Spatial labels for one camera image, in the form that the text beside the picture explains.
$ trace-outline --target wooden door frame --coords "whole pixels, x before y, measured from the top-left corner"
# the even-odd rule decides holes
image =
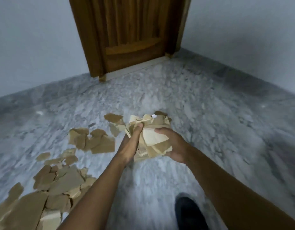
[[[173,54],[180,49],[184,26],[187,19],[191,0],[172,0],[169,24],[167,26],[168,38],[166,53]],[[92,0],[69,0],[77,26],[84,54],[92,77],[103,80],[107,72],[104,61],[104,52],[101,51],[100,35],[94,16],[94,4]]]

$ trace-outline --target person's right hand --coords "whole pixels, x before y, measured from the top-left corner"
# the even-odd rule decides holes
[[[172,151],[167,152],[166,156],[185,164],[187,160],[187,152],[191,149],[191,145],[187,143],[180,134],[170,128],[156,128],[155,132],[166,135],[170,140]]]

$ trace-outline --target door threshold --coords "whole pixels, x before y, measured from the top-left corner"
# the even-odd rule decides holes
[[[135,64],[133,66],[130,66],[130,67],[127,67],[127,68],[124,68],[124,69],[119,69],[119,70],[116,70],[116,71],[113,71],[113,72],[109,72],[109,73],[106,73],[103,77],[101,77],[100,81],[101,82],[109,81],[111,79],[114,79],[114,78],[129,74],[129,73],[138,71],[140,69],[147,68],[147,67],[152,66],[152,65],[159,64],[159,63],[167,61],[167,60],[170,60],[170,58],[167,57],[167,56],[162,56],[162,57],[158,57],[158,58],[153,59],[153,60],[142,62],[140,64]]]

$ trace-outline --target hand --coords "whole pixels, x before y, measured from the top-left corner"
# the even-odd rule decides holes
[[[121,156],[123,159],[125,159],[126,163],[130,162],[138,147],[139,142],[139,135],[142,131],[143,124],[139,123],[138,126],[134,129],[133,134],[131,138],[129,138],[126,134],[121,142],[121,145],[117,151],[117,156]]]
[[[180,134],[170,128],[156,128],[155,132],[166,135],[170,140],[172,151],[167,152],[165,155],[177,162],[185,164],[188,155],[187,152],[192,148],[191,145],[187,143]]]

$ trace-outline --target person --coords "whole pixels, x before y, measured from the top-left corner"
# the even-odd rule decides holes
[[[134,157],[142,128],[139,124],[131,138],[124,137],[107,168],[58,230],[105,229],[119,179]],[[155,131],[169,138],[172,151],[167,155],[189,167],[228,229],[295,229],[295,220],[232,177],[178,133],[168,128]],[[176,200],[175,213],[179,229],[208,229],[198,206],[187,197]]]

